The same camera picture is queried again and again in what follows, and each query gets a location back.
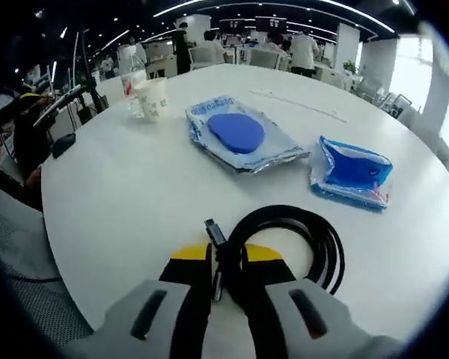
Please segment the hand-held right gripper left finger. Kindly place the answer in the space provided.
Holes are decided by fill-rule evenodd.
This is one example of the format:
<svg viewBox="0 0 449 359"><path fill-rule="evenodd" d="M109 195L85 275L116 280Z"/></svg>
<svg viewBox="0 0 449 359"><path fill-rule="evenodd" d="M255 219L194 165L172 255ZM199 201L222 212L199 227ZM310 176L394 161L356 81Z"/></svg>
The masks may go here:
<svg viewBox="0 0 449 359"><path fill-rule="evenodd" d="M211 308L212 245L173 253L157 280L114 303L102 326L73 342L74 358L200 358Z"/></svg>

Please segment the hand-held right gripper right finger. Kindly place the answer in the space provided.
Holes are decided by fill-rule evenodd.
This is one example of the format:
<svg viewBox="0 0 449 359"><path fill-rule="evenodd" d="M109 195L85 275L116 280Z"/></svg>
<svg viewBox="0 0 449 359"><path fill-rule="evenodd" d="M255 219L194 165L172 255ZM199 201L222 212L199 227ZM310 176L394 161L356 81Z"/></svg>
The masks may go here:
<svg viewBox="0 0 449 359"><path fill-rule="evenodd" d="M395 358L400 342L373 336L348 307L308 279L297 280L271 248L246 245L246 315L258 358Z"/></svg>

